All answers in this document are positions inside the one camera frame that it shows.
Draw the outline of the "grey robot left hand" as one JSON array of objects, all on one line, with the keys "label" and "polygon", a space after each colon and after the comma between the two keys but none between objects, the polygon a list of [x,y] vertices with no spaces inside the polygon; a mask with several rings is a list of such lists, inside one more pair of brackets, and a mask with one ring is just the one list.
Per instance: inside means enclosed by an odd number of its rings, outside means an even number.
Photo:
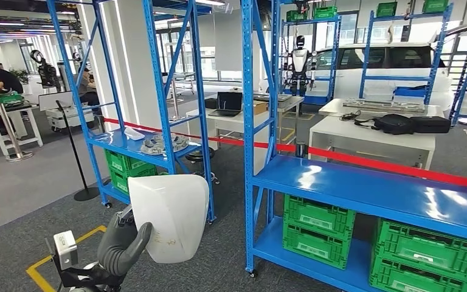
[{"label": "grey robot left hand", "polygon": [[98,247],[99,264],[114,276],[126,275],[147,247],[152,228],[146,222],[138,229],[132,211],[116,212]]}]

